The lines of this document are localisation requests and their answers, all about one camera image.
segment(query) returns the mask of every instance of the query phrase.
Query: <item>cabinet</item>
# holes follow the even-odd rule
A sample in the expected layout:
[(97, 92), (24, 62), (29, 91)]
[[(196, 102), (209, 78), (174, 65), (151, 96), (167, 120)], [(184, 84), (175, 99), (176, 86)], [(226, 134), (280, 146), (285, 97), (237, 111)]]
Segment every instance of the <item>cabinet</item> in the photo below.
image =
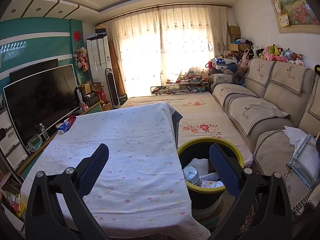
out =
[(6, 131), (6, 136), (0, 141), (0, 150), (12, 169), (16, 171), (28, 155), (11, 124), (6, 108), (0, 111), (0, 128)]

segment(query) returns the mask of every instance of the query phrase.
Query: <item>sofa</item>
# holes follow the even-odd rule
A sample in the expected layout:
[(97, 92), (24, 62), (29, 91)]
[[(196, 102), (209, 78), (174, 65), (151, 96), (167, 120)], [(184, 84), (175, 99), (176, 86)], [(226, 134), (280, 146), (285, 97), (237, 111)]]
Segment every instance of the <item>sofa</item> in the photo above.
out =
[(309, 68), (254, 58), (244, 86), (232, 75), (213, 74), (212, 95), (237, 127), (252, 155), (252, 168), (263, 175), (282, 174), (294, 221), (320, 201), (320, 185), (307, 189), (287, 166), (294, 146), (283, 132), (296, 127), (317, 137), (320, 131), (320, 81)]

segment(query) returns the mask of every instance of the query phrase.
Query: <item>white drawer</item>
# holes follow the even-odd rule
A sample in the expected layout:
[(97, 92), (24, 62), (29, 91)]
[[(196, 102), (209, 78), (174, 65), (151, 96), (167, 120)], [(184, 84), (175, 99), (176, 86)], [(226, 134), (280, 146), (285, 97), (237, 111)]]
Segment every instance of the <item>white drawer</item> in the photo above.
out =
[(7, 111), (4, 111), (0, 114), (0, 128), (9, 128), (11, 126), (11, 122), (8, 116)]
[(25, 150), (23, 149), (22, 145), (19, 144), (12, 153), (9, 154), (7, 157), (8, 162), (11, 164), (13, 169), (15, 170), (18, 168), (21, 161), (27, 158), (28, 155), (26, 154)]
[(7, 135), (0, 141), (0, 148), (4, 155), (6, 155), (13, 145), (16, 145), (19, 142), (19, 139), (14, 132), (14, 129), (11, 128), (7, 131)]

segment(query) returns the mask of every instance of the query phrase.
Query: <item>polka dot tablecloth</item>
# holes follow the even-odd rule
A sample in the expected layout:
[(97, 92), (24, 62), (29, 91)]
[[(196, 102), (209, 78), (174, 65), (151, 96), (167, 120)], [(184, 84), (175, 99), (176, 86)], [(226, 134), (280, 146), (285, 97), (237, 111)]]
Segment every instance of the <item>polka dot tablecloth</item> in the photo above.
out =
[[(109, 160), (83, 200), (108, 236), (160, 233), (177, 240), (208, 239), (209, 231), (191, 216), (174, 140), (174, 112), (168, 103), (157, 103), (77, 117), (32, 167), (21, 188), (23, 202), (38, 171), (62, 173), (104, 143)], [(58, 199), (68, 224), (75, 226), (60, 194)]]

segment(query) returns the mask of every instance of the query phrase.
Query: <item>red box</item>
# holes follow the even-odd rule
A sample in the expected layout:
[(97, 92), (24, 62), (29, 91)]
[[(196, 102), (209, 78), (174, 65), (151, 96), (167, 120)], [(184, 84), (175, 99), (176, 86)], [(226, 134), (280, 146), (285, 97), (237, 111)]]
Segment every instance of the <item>red box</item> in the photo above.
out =
[(100, 96), (100, 99), (106, 104), (107, 103), (107, 97), (106, 95), (104, 94), (103, 91), (96, 91), (96, 95), (99, 95)]

